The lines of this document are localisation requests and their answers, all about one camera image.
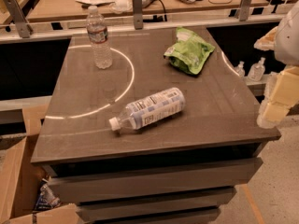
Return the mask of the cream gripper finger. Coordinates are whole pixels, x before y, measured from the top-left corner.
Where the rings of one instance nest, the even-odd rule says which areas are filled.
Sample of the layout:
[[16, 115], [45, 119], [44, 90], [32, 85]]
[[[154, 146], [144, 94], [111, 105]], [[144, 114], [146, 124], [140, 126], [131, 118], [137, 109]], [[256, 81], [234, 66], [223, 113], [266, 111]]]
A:
[[263, 51], [273, 50], [275, 46], [275, 36], [277, 29], [277, 27], [274, 27], [266, 35], [259, 38], [254, 43], [253, 47]]
[[257, 124], [265, 129], [276, 127], [298, 102], [299, 67], [287, 66], [279, 73], [272, 72], [266, 81]]

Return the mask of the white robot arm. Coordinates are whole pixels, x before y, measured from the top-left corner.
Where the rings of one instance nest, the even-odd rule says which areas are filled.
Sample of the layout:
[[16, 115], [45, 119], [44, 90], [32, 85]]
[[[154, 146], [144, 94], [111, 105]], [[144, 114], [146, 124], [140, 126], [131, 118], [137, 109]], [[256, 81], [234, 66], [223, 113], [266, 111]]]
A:
[[254, 48], [273, 50], [275, 59], [285, 64], [281, 72], [269, 75], [257, 118], [261, 128], [272, 129], [299, 102], [299, 1]]

